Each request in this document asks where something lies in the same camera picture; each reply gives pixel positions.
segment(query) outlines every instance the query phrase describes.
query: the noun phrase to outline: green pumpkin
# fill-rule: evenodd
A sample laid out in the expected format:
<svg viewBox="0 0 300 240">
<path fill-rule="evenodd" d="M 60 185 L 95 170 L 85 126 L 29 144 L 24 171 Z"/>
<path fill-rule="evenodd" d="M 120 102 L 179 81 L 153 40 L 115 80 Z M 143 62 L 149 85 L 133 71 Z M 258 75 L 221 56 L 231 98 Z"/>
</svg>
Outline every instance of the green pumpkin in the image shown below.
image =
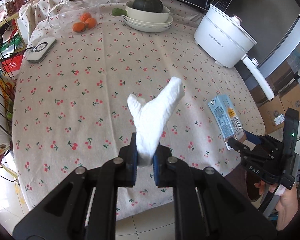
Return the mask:
<svg viewBox="0 0 300 240">
<path fill-rule="evenodd" d="M 163 5 L 160 0 L 135 0 L 132 7 L 146 12 L 162 13 Z"/>
</svg>

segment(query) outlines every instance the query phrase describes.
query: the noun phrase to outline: stack of plates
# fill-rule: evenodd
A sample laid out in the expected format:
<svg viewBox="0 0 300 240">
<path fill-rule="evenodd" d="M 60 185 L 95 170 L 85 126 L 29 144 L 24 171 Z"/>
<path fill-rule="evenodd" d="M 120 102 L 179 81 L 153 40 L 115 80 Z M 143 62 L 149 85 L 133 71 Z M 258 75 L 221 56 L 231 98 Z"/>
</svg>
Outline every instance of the stack of plates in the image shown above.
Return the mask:
<svg viewBox="0 0 300 240">
<path fill-rule="evenodd" d="M 131 19 L 127 16 L 123 16 L 124 22 L 138 31 L 148 32 L 148 33 L 159 33 L 168 30 L 173 22 L 173 18 L 169 15 L 168 20 L 165 23 L 149 23 Z"/>
</svg>

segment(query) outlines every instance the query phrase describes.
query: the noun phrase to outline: bowl with green handle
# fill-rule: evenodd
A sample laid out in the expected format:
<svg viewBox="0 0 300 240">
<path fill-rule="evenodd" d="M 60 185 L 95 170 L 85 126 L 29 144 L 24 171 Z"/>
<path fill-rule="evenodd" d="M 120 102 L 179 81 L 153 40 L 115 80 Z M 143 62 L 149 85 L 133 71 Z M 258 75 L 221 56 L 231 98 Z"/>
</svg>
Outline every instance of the bowl with green handle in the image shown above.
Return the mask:
<svg viewBox="0 0 300 240">
<path fill-rule="evenodd" d="M 131 19 L 148 22 L 148 23 L 165 23 L 168 20 L 170 15 L 169 8 L 163 6 L 162 12 L 147 12 L 134 9 L 133 6 L 134 1 L 130 1 L 126 3 L 125 10 L 120 8 L 114 8 L 112 10 L 113 16 L 121 16 L 125 15 Z"/>
</svg>

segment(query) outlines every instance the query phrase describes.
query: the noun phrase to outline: red box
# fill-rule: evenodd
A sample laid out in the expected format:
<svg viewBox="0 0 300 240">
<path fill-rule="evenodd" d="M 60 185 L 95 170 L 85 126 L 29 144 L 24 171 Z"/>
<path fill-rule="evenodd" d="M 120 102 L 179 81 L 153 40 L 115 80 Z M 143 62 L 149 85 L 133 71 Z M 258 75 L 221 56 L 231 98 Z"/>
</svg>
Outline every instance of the red box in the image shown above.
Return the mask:
<svg viewBox="0 0 300 240">
<path fill-rule="evenodd" d="M 9 58 L 5 61 L 2 61 L 2 68 L 8 73 L 12 73 L 14 76 L 18 75 L 21 67 L 23 55 L 18 55 L 13 57 L 12 59 Z"/>
</svg>

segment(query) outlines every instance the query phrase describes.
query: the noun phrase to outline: metal screw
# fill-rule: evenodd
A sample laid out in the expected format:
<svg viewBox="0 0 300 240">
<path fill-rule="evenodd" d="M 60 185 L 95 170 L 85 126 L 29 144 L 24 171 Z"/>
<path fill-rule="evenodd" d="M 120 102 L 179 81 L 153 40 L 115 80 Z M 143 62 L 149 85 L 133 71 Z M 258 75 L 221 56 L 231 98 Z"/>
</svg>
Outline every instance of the metal screw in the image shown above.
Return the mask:
<svg viewBox="0 0 300 240">
<path fill-rule="evenodd" d="M 75 174 L 84 174 L 84 172 L 86 171 L 86 169 L 84 167 L 78 167 L 75 169 Z"/>
<path fill-rule="evenodd" d="M 168 163 L 176 163 L 178 161 L 178 159 L 174 156 L 170 156 L 168 158 Z"/>
<path fill-rule="evenodd" d="M 121 164 L 123 163 L 123 159 L 121 157 L 116 157 L 113 159 L 114 164 Z"/>
<path fill-rule="evenodd" d="M 213 169 L 212 167 L 207 167 L 207 168 L 205 169 L 205 171 L 206 171 L 206 173 L 207 173 L 208 175 L 214 174 L 214 169 Z"/>
</svg>

